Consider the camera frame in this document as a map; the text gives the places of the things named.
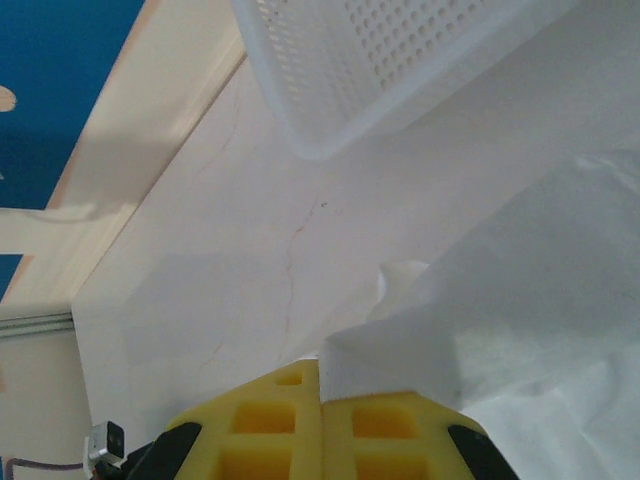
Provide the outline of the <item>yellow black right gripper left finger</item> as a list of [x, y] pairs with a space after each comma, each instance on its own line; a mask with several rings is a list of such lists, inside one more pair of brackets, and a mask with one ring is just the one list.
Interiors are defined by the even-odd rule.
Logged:
[[321, 479], [316, 360], [298, 360], [174, 417], [130, 479]]

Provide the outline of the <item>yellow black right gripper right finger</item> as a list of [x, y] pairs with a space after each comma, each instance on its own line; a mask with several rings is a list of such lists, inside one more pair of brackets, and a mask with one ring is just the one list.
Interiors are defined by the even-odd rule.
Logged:
[[471, 418], [416, 393], [322, 406], [326, 479], [516, 479]]

